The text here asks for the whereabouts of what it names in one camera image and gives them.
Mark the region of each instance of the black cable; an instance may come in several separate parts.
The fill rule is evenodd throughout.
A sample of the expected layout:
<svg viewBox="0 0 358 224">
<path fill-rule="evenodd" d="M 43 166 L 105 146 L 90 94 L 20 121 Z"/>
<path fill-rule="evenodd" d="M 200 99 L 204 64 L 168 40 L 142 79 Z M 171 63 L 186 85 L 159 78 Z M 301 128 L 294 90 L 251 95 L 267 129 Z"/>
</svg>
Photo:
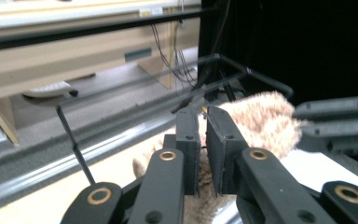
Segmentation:
<svg viewBox="0 0 358 224">
<path fill-rule="evenodd" d="M 156 28 L 156 25 L 155 25 L 155 24 L 152 24 L 151 27 L 152 27 L 153 35 L 154 35 L 154 37 L 155 37 L 156 45 L 157 45 L 157 47 L 158 47 L 159 55 L 160 55 L 162 61 L 164 62 L 164 64 L 165 64 L 168 68 L 171 69 L 171 65 L 169 64 L 167 58 L 165 57 L 164 53 L 163 53 L 162 50 L 161 50 L 161 45 L 160 45 L 159 36 L 158 36 L 158 30 L 157 30 L 157 28 Z M 176 76 L 176 78 L 178 78 L 178 79 L 181 81 L 181 83 L 182 83 L 182 82 L 188 82 L 190 85 L 192 85 L 192 84 L 189 82 L 189 80 L 184 80 L 184 79 L 182 79 L 176 72 L 173 72 L 173 74 Z"/>
<path fill-rule="evenodd" d="M 223 30 L 226 26 L 226 21 L 227 21 L 227 16 L 228 16 L 228 12 L 229 12 L 229 8 L 230 8 L 230 4 L 231 4 L 231 0 L 227 0 L 227 5 L 226 5 L 226 11 L 225 11 L 225 15 L 223 16 L 222 22 L 220 24 L 220 29 L 217 33 L 217 37 L 213 43 L 213 47 L 211 49 L 211 54 L 214 54 L 216 49 L 217 49 L 217 45 L 220 41 L 221 35 L 223 33 Z M 207 71 L 207 69 L 209 68 L 209 64 L 207 64 L 206 66 L 202 67 L 202 70 L 200 72 L 200 80 L 197 81 L 196 85 L 193 86 L 193 89 L 191 91 L 195 91 L 197 89 L 199 89 L 208 79 L 208 76 L 205 76 L 205 72 Z M 181 104 L 179 104 L 179 106 L 177 106 L 174 110 L 172 110 L 171 112 L 174 114 L 176 113 L 178 110 L 180 110 L 183 107 L 188 106 L 188 104 L 190 103 L 191 98 L 190 99 L 186 99 L 184 100 Z"/>
<path fill-rule="evenodd" d="M 175 24 L 175 28 L 174 28 L 174 34 L 173 34 L 173 50 L 175 52 L 175 65 L 178 66 L 178 65 L 181 65 L 179 63 L 179 60 L 178 60 L 178 52 L 179 52 L 179 56 L 180 56 L 180 60 L 182 62 L 182 65 L 184 65 L 184 71 L 182 73 L 182 71 L 179 72 L 180 75 L 182 76 L 186 76 L 186 79 L 187 79 L 187 82 L 192 86 L 194 87 L 194 85 L 191 83 L 191 81 L 189 80 L 188 77 L 190 77 L 193 81 L 196 81 L 196 79 L 194 79 L 191 75 L 190 75 L 190 72 L 186 66 L 186 60 L 185 60 L 185 55 L 183 54 L 183 51 L 182 50 L 178 50 L 176 48 L 176 40 L 177 40 L 177 30 L 178 30 L 178 27 L 179 27 L 179 24 L 180 22 L 177 22 Z"/>
</svg>

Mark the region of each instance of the black curtain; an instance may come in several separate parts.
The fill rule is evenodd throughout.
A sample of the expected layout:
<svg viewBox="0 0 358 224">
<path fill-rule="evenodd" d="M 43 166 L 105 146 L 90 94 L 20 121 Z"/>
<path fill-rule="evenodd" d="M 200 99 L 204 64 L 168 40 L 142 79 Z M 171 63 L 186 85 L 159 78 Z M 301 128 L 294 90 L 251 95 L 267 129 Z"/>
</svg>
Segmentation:
<svg viewBox="0 0 358 224">
<path fill-rule="evenodd" d="M 230 4 L 220 53 L 291 86 L 295 105 L 358 96 L 358 0 Z"/>
</svg>

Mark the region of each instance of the wire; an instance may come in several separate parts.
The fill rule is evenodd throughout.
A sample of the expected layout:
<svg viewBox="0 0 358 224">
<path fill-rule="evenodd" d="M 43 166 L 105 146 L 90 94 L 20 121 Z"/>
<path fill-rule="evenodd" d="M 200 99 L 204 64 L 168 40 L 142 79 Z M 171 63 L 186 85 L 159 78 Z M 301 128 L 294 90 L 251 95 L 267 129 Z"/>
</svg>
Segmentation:
<svg viewBox="0 0 358 224">
<path fill-rule="evenodd" d="M 219 32 L 217 33 L 217 38 L 214 41 L 212 50 L 211 50 L 211 54 L 214 54 L 214 52 L 216 51 L 217 48 L 217 44 L 219 43 L 220 37 L 222 36 L 223 30 L 226 26 L 226 21 L 227 21 L 227 16 L 228 16 L 228 12 L 229 12 L 229 6 L 231 4 L 231 0 L 227 0 L 227 6 L 226 6 L 226 11 L 225 11 L 225 15 L 224 18 L 222 20 L 222 24 L 220 26 Z"/>
<path fill-rule="evenodd" d="M 183 0 L 181 1 L 181 6 L 182 6 L 182 12 L 183 12 L 184 11 Z M 197 81 L 197 80 L 191 76 L 190 71 L 188 70 L 188 67 L 186 66 L 186 59 L 185 59 L 185 55 L 183 54 L 183 51 L 178 50 L 176 48 L 177 32 L 178 32 L 178 27 L 179 27 L 180 24 L 181 24 L 181 21 L 177 22 L 175 24 L 175 27 L 174 27 L 174 30 L 173 30 L 174 31 L 174 33 L 173 33 L 173 50 L 175 52 L 175 65 L 179 66 L 179 65 L 181 65 L 181 63 L 182 63 L 182 65 L 184 65 L 184 71 L 183 72 L 179 71 L 179 74 L 181 76 L 185 76 L 187 81 L 188 81 L 188 83 L 190 83 L 190 85 L 194 87 L 194 85 L 191 83 L 189 78 L 191 78 L 192 81 Z"/>
<path fill-rule="evenodd" d="M 151 27 L 152 27 L 153 35 L 154 35 L 154 37 L 155 37 L 156 45 L 157 45 L 157 47 L 158 47 L 158 51 L 159 51 L 159 55 L 160 55 L 160 57 L 161 57 L 161 60 L 164 62 L 164 64 L 165 64 L 168 68 L 171 68 L 170 63 L 168 62 L 167 58 L 165 57 L 164 53 L 163 53 L 162 50 L 161 50 L 161 45 L 160 45 L 160 41 L 159 41 L 159 36 L 158 36 L 157 27 L 156 27 L 155 24 L 152 24 Z M 172 71 L 172 72 L 173 72 L 173 74 L 176 76 L 176 78 L 181 81 L 181 84 L 182 84 L 182 87 L 183 87 L 183 88 L 184 88 L 183 82 L 187 82 L 187 83 L 189 83 L 191 86 L 194 86 L 194 85 L 191 83 L 191 81 L 188 79 L 188 76 L 186 76 L 186 79 L 183 79 L 183 78 L 181 77 L 181 72 L 179 72 L 179 74 L 178 74 L 177 72 L 174 72 L 174 71 Z"/>
</svg>

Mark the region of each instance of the beige plush object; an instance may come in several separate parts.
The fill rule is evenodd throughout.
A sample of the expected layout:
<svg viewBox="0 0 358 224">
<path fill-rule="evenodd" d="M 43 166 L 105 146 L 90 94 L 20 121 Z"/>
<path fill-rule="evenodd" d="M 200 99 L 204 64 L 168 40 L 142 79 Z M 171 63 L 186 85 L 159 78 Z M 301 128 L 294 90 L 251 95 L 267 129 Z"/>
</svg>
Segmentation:
<svg viewBox="0 0 358 224">
<path fill-rule="evenodd" d="M 299 122 L 292 119 L 294 107 L 277 92 L 262 92 L 255 96 L 219 106 L 237 124 L 250 147 L 270 150 L 277 158 L 284 158 L 300 138 Z M 199 116 L 200 140 L 205 146 L 206 120 Z M 174 128 L 165 133 L 174 133 Z M 133 159 L 137 177 L 144 175 L 151 155 L 162 148 L 164 134 L 149 151 Z M 200 197 L 185 196 L 184 223 L 212 223 L 217 210 L 235 200 L 233 195 L 215 196 L 207 150 L 200 153 Z"/>
</svg>

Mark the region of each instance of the metal rod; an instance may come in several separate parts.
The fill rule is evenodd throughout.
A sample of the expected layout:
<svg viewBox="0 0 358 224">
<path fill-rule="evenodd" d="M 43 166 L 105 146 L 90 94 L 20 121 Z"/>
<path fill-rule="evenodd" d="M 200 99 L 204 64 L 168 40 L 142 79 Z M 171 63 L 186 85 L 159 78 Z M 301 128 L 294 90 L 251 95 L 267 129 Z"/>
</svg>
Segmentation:
<svg viewBox="0 0 358 224">
<path fill-rule="evenodd" d="M 66 119 L 65 115 L 63 114 L 62 107 L 57 106 L 57 114 L 58 114 L 58 117 L 60 118 L 63 128 L 65 129 L 66 133 L 69 136 L 69 139 L 71 140 L 72 147 L 74 147 L 76 145 L 76 140 L 75 140 L 74 134 L 72 133 L 71 127 L 69 127 L 68 120 Z"/>
<path fill-rule="evenodd" d="M 282 91 L 283 93 L 285 93 L 284 96 L 286 98 L 290 98 L 293 96 L 294 91 L 288 85 L 281 83 L 280 81 L 275 80 L 273 78 L 267 77 L 261 73 L 258 73 L 255 70 L 253 70 L 247 66 L 244 66 L 240 63 L 237 63 L 224 55 L 220 55 L 220 58 L 223 62 L 228 63 L 229 65 L 237 68 L 238 70 L 242 71 L 243 73 L 247 73 L 249 76 L 251 76 L 255 79 L 258 79 L 258 80 L 270 85 L 271 87 L 276 88 L 279 91 Z"/>
<path fill-rule="evenodd" d="M 112 87 L 112 88 L 109 88 L 109 89 L 106 89 L 106 90 L 96 91 L 96 92 L 92 92 L 92 93 L 87 94 L 87 95 L 67 99 L 67 100 L 59 103 L 58 107 L 65 107 L 65 106 L 68 106 L 68 105 L 74 105 L 74 104 L 76 104 L 78 102 L 85 101 L 86 99 L 89 99 L 89 98 L 101 96 L 101 95 L 106 94 L 108 92 L 112 93 L 112 92 L 115 92 L 115 91 L 121 91 L 121 90 L 124 90 L 124 89 L 126 89 L 128 87 L 135 86 L 135 85 L 138 85 L 138 84 L 142 84 L 142 83 L 144 83 L 146 81 L 149 81 L 149 80 L 154 80 L 157 77 L 167 76 L 170 72 L 177 72 L 177 71 L 180 71 L 181 69 L 184 69 L 186 67 L 193 66 L 193 65 L 196 65 L 196 64 L 200 65 L 200 64 L 204 64 L 204 63 L 211 63 L 211 62 L 216 61 L 218 59 L 220 59 L 220 56 L 218 54 L 215 54 L 215 55 L 212 55 L 212 56 L 201 57 L 201 58 L 198 58 L 195 62 L 183 64 L 183 65 L 177 66 L 175 68 L 167 68 L 167 69 L 162 70 L 162 71 L 160 71 L 160 72 L 158 72 L 158 73 L 156 73 L 155 75 L 152 75 L 152 76 L 140 77 L 140 78 L 137 78 L 137 79 L 135 79 L 135 80 L 133 80 L 131 82 L 126 82 L 126 83 L 124 83 L 122 85 L 118 85 L 118 86 L 115 86 L 115 87 Z"/>
<path fill-rule="evenodd" d="M 72 150 L 74 151 L 74 154 L 77 158 L 77 161 L 79 162 L 81 169 L 83 170 L 84 175 L 86 176 L 86 178 L 89 181 L 90 185 L 94 185 L 95 184 L 95 180 L 94 177 L 91 174 L 90 168 L 88 167 L 86 160 L 83 157 L 83 154 L 81 153 L 80 149 L 77 147 L 77 144 L 75 144 L 72 147 Z"/>
<path fill-rule="evenodd" d="M 215 13 L 217 13 L 218 10 L 219 10 L 218 7 L 211 7 L 211 8 L 204 8 L 204 9 L 189 10 L 186 12 L 173 13 L 170 15 L 144 17 L 144 18 L 138 18 L 128 21 L 108 22 L 99 25 L 95 25 L 95 24 L 81 25 L 77 27 L 68 27 L 66 29 L 54 29 L 54 30 L 46 30 L 46 31 L 37 31 L 27 34 L 0 36 L 0 49 L 11 49 L 11 48 L 48 43 L 57 40 L 64 40 L 64 39 L 87 36 L 87 35 L 97 35 L 107 32 L 113 32 L 117 30 L 130 29 L 139 26 L 146 26 L 146 25 L 163 23 L 168 21 L 179 21 L 179 20 L 185 20 L 191 18 L 212 16 Z M 75 21 L 82 22 L 85 20 L 86 19 L 75 20 Z M 51 26 L 54 26 L 55 24 L 62 25 L 62 21 L 50 22 L 46 24 Z"/>
<path fill-rule="evenodd" d="M 107 139 L 99 144 L 88 147 L 83 151 L 86 161 L 94 159 L 104 153 L 118 149 L 135 138 L 140 137 L 142 134 L 152 132 L 168 122 L 174 121 L 174 116 L 165 116 L 159 119 L 149 120 L 147 123 L 143 123 L 128 129 L 126 132 L 116 135 L 110 139 Z M 62 174 L 65 171 L 78 165 L 76 157 L 69 155 L 58 161 L 54 161 L 48 165 L 45 165 L 37 170 L 34 170 L 26 175 L 20 175 L 0 184 L 0 200 L 10 197 L 25 189 L 31 188 L 43 181 L 52 178 L 55 175 Z"/>
</svg>

